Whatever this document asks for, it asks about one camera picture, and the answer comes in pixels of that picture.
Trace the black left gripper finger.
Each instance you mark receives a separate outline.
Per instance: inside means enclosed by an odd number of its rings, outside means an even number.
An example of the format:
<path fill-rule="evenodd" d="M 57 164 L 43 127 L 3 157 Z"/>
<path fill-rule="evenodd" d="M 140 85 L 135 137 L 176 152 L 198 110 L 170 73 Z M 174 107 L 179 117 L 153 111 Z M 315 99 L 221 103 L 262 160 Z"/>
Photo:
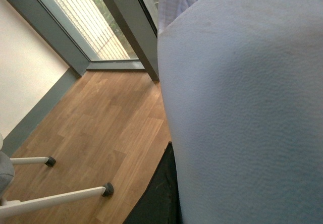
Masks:
<path fill-rule="evenodd" d="M 124 223 L 183 223 L 172 142 L 145 190 Z"/>

